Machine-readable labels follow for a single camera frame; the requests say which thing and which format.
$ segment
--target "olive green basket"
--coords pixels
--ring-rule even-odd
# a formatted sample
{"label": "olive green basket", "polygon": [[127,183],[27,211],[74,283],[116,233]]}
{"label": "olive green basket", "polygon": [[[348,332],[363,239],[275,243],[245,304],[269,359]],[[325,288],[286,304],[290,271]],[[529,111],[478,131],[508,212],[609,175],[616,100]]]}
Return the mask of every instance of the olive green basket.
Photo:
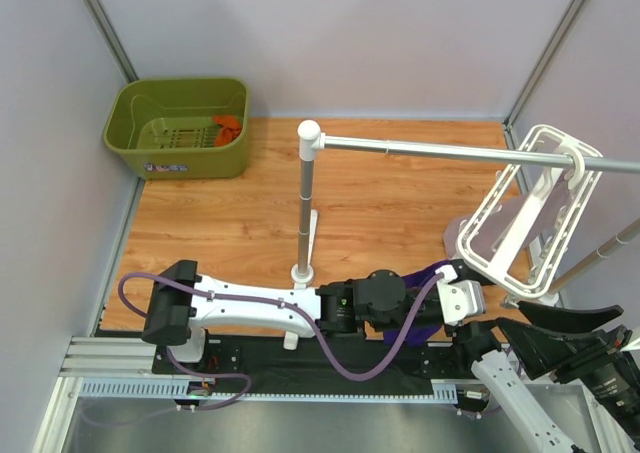
{"label": "olive green basket", "polygon": [[[116,98],[104,142],[145,180],[233,178],[249,163],[249,92],[233,78],[141,80]],[[242,132],[215,147],[214,115]]]}

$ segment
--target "stainless steel surface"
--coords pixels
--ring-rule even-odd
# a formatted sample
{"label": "stainless steel surface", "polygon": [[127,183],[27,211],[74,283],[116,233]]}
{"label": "stainless steel surface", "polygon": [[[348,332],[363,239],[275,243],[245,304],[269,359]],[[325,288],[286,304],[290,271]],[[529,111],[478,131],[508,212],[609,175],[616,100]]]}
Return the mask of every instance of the stainless steel surface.
{"label": "stainless steel surface", "polygon": [[620,233],[610,238],[595,251],[585,256],[577,265],[567,271],[560,278],[556,279],[552,284],[549,291],[556,293],[564,288],[567,284],[571,283],[576,278],[579,278],[582,274],[589,271],[603,260],[609,258],[616,250],[622,248],[624,245],[633,240],[640,234],[640,218],[632,222]]}
{"label": "stainless steel surface", "polygon": [[111,54],[122,70],[122,74],[126,78],[127,82],[131,83],[136,81],[138,79],[138,75],[133,68],[133,64],[129,60],[127,53],[124,51],[124,47],[118,39],[118,35],[116,34],[102,3],[100,0],[84,0],[84,3],[89,9],[91,16],[93,16],[100,33],[102,33],[102,36],[107,42],[107,46],[111,50]]}
{"label": "stainless steel surface", "polygon": [[33,445],[33,453],[62,451],[81,385],[80,378],[58,378]]}
{"label": "stainless steel surface", "polygon": [[[517,150],[498,150],[471,146],[456,146],[411,141],[371,140],[344,136],[325,136],[324,147],[338,150],[372,151],[380,153],[429,156],[452,160],[488,161],[492,163],[573,168],[573,160],[566,155]],[[585,167],[593,171],[640,174],[640,162],[585,157]]]}
{"label": "stainless steel surface", "polygon": [[311,197],[313,193],[313,161],[300,160],[300,224],[298,226],[298,273],[306,275],[309,267],[311,240]]}
{"label": "stainless steel surface", "polygon": [[518,95],[518,99],[516,100],[515,105],[513,105],[511,112],[507,116],[505,120],[505,125],[507,127],[512,126],[518,119],[518,116],[520,116],[520,113],[531,97],[531,94],[535,90],[542,76],[549,68],[549,65],[562,46],[565,38],[571,31],[572,26],[575,24],[576,18],[578,18],[578,15],[580,11],[582,11],[586,2],[587,0],[571,0],[567,11],[564,13],[562,19],[560,20],[560,23],[556,27],[556,30],[551,35],[549,43],[547,43],[547,46],[543,50],[538,63],[536,63],[536,66],[533,68],[529,79]]}
{"label": "stainless steel surface", "polygon": [[[602,450],[579,386],[534,386],[543,408],[589,453]],[[163,400],[81,399],[99,422],[137,419],[170,406]],[[481,420],[458,417],[445,405],[241,402],[217,412],[169,413],[121,428],[92,427],[78,415],[67,453],[278,452],[326,453],[526,452],[503,412]]]}

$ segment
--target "pole base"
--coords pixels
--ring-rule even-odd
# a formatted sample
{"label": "pole base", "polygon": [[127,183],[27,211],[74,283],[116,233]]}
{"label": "pole base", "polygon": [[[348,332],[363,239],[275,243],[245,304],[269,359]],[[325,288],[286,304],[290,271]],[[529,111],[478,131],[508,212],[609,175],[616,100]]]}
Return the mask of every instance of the pole base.
{"label": "pole base", "polygon": [[299,288],[305,288],[309,283],[311,283],[313,281],[313,267],[311,265],[309,265],[307,267],[307,273],[305,275],[301,275],[298,272],[298,265],[293,265],[293,268],[291,268],[291,278],[293,278],[293,282],[295,283],[295,287]]}

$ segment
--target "white wall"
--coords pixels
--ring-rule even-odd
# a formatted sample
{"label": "white wall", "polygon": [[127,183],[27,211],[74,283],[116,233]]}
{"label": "white wall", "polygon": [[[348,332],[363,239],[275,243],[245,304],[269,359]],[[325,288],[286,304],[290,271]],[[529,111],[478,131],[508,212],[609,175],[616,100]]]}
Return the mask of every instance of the white wall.
{"label": "white wall", "polygon": [[141,77],[236,75],[253,113],[504,118],[570,0],[102,0]]}
{"label": "white wall", "polygon": [[0,450],[31,451],[133,185],[101,132],[119,69],[82,0],[0,0]]}
{"label": "white wall", "polygon": [[[523,138],[547,123],[605,156],[640,161],[640,3],[589,0],[550,70],[516,123]],[[640,178],[605,173],[572,240],[563,270],[640,216]],[[640,240],[567,288],[576,308],[618,302],[640,326]]]}

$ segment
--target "purple cable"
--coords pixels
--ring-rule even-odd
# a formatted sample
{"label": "purple cable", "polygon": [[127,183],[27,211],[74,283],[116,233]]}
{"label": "purple cable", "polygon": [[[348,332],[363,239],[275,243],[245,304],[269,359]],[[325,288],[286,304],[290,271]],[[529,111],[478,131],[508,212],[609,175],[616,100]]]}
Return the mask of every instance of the purple cable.
{"label": "purple cable", "polygon": [[[133,303],[131,303],[129,301],[129,299],[126,297],[125,293],[124,293],[124,284],[127,281],[129,281],[131,278],[145,278],[145,279],[153,280],[153,281],[156,281],[158,283],[162,283],[164,285],[171,286],[172,288],[176,288],[176,289],[178,289],[180,291],[183,291],[185,293],[189,293],[191,295],[202,296],[204,298],[210,298],[210,295],[205,293],[205,292],[203,292],[203,291],[196,290],[195,288],[190,288],[188,286],[182,285],[180,283],[177,283],[175,281],[169,280],[167,278],[163,278],[162,276],[153,275],[151,273],[144,273],[144,272],[128,273],[128,274],[124,275],[120,279],[120,282],[118,283],[118,297],[120,298],[120,301],[122,301],[122,303],[127,308],[129,308],[131,311],[133,311],[134,313],[136,313],[137,315],[139,315],[139,316],[141,316],[143,318],[146,318],[147,314],[144,311],[142,311],[141,309],[137,308]],[[442,275],[436,274],[426,282],[424,287],[420,290],[420,293],[416,296],[416,299],[415,299],[413,305],[411,306],[411,309],[409,310],[409,314],[407,315],[407,318],[406,318],[404,324],[402,325],[402,328],[400,329],[398,337],[397,337],[396,341],[394,342],[393,346],[391,347],[389,352],[385,355],[385,357],[382,359],[382,361],[380,361],[380,363],[378,363],[378,365],[376,365],[375,367],[373,367],[371,370],[367,371],[366,373],[352,373],[352,372],[348,371],[347,369],[345,369],[340,364],[338,359],[335,357],[335,355],[331,351],[329,345],[327,344],[327,340],[322,335],[322,332],[320,331],[320,328],[318,328],[318,326],[316,325],[316,323],[313,320],[313,318],[311,318],[307,314],[307,312],[304,311],[302,308],[299,308],[296,305],[293,305],[291,303],[287,303],[287,302],[284,302],[284,301],[271,300],[271,299],[268,299],[268,298],[261,298],[261,297],[258,297],[258,296],[228,295],[228,294],[223,294],[223,293],[216,294],[215,296],[220,298],[221,300],[246,301],[246,302],[250,302],[250,303],[263,303],[263,304],[267,304],[267,305],[273,305],[273,306],[276,306],[278,308],[287,308],[287,309],[299,314],[300,316],[302,316],[307,321],[307,323],[309,323],[309,325],[313,329],[314,333],[316,334],[316,338],[318,339],[318,342],[320,343],[320,347],[322,348],[322,351],[327,356],[327,359],[329,360],[331,365],[338,371],[338,373],[340,373],[342,376],[344,376],[345,378],[347,378],[347,379],[349,379],[351,381],[367,381],[367,380],[370,380],[371,378],[376,377],[380,373],[382,373],[385,370],[385,368],[387,366],[389,366],[389,364],[393,361],[395,356],[398,354],[398,351],[400,350],[400,347],[402,346],[403,341],[405,340],[407,334],[409,333],[409,329],[411,328],[411,324],[413,323],[413,320],[415,319],[416,315],[418,314],[418,310],[420,309],[420,306],[421,306],[422,302],[424,301],[425,297],[427,296],[427,293],[429,293],[429,290],[431,290],[433,285],[435,285],[436,282],[440,278],[442,278]],[[217,410],[217,409],[220,409],[220,408],[224,408],[225,406],[232,405],[233,403],[236,403],[243,395],[245,395],[251,389],[251,377],[249,377],[248,375],[245,375],[243,373],[220,373],[220,374],[199,373],[199,372],[192,371],[192,370],[182,366],[176,360],[175,356],[173,356],[173,353],[171,353],[171,350],[169,348],[167,348],[166,353],[167,353],[168,360],[173,364],[173,366],[178,371],[181,371],[182,373],[184,373],[186,375],[196,376],[198,378],[204,378],[204,379],[242,379],[242,380],[245,381],[244,388],[242,388],[242,390],[240,390],[238,393],[233,395],[231,398],[228,398],[228,399],[223,400],[223,401],[219,401],[219,402],[211,404],[211,405],[195,407],[194,410],[196,410],[196,411],[211,411],[211,410]],[[85,407],[85,408],[82,408],[80,410],[80,412],[79,412],[80,417],[82,418],[83,421],[85,421],[89,425],[91,425],[93,427],[97,427],[97,428],[116,428],[116,427],[120,427],[120,426],[128,426],[128,425],[133,425],[135,423],[139,423],[141,421],[145,421],[145,420],[148,420],[148,419],[151,419],[151,418],[155,418],[156,416],[164,415],[165,413],[171,413],[173,411],[191,411],[191,408],[182,407],[180,410],[177,410],[176,408],[172,407],[172,408],[165,408],[165,409],[162,409],[162,410],[154,411],[154,412],[149,413],[148,415],[145,415],[143,417],[136,418],[135,420],[118,421],[118,422],[113,422],[113,423],[101,423],[101,422],[98,422],[98,421],[95,421],[95,420],[92,420],[91,418],[89,418],[85,414],[85,411],[84,411],[86,408],[88,408],[88,406]],[[78,440],[77,435],[76,435],[75,440],[76,440],[76,447],[77,447],[77,440]]]}
{"label": "purple cable", "polygon": [[[411,309],[409,310],[409,314],[407,315],[407,318],[405,319],[405,322],[402,325],[402,328],[400,329],[400,332],[398,333],[398,337],[396,338],[396,341],[393,343],[393,346],[391,346],[391,349],[389,350],[389,352],[385,355],[385,357],[382,359],[382,361],[380,361],[380,363],[378,363],[371,370],[369,370],[369,371],[367,371],[365,373],[352,373],[351,371],[348,371],[346,368],[344,368],[340,364],[338,359],[335,357],[333,352],[331,351],[331,348],[327,344],[327,340],[325,339],[324,335],[320,331],[320,328],[318,328],[318,325],[316,325],[316,322],[313,320],[313,318],[311,318],[307,314],[306,311],[304,311],[302,308],[299,308],[296,305],[293,305],[291,303],[287,303],[285,301],[272,300],[270,298],[261,298],[259,296],[250,296],[250,295],[229,295],[229,294],[224,294],[224,293],[214,293],[214,298],[220,298],[221,300],[231,300],[231,301],[246,301],[246,302],[249,302],[249,303],[262,303],[262,304],[265,304],[265,305],[273,305],[273,306],[276,306],[278,308],[286,308],[288,310],[291,310],[291,311],[297,313],[302,318],[304,318],[307,323],[309,323],[309,326],[311,326],[311,328],[313,329],[313,332],[316,335],[316,338],[318,339],[318,343],[320,343],[320,347],[322,348],[322,351],[324,352],[325,356],[329,360],[329,363],[331,363],[331,366],[333,366],[338,373],[340,373],[342,376],[344,376],[345,378],[347,378],[348,380],[351,380],[351,381],[367,381],[367,380],[370,380],[371,378],[375,378],[380,373],[382,373],[384,371],[384,369],[387,366],[389,366],[389,364],[393,361],[395,356],[398,354],[398,351],[402,347],[402,343],[404,342],[407,334],[409,333],[409,329],[411,328],[411,324],[413,323],[413,320],[415,319],[416,315],[418,314],[418,310],[420,309],[420,306],[422,306],[422,302],[424,301],[425,297],[429,293],[429,290],[431,290],[431,288],[433,288],[433,286],[436,284],[436,282],[439,279],[441,279],[442,277],[443,276],[441,274],[435,274],[433,277],[431,277],[426,282],[426,284],[420,290],[420,293],[418,293],[418,295],[416,296],[416,299],[413,302],[413,305],[411,305]],[[185,293],[189,293],[191,295],[201,296],[203,298],[211,298],[211,294],[209,294],[209,293],[206,293],[204,291],[196,290],[195,288],[191,288],[189,286],[185,286],[185,285],[183,285],[181,283],[178,283],[176,281],[169,280],[167,278],[163,278],[162,276],[153,275],[151,273],[144,273],[144,272],[128,273],[128,274],[124,275],[122,277],[122,279],[120,280],[120,283],[118,283],[118,296],[120,297],[120,300],[129,309],[131,309],[135,313],[138,313],[141,316],[146,316],[146,315],[142,310],[140,310],[139,308],[136,308],[126,298],[126,296],[124,294],[124,284],[127,281],[129,281],[131,278],[146,278],[148,280],[153,280],[155,282],[161,283],[161,284],[166,285],[166,286],[170,286],[172,288],[175,288],[177,290],[183,291]]]}

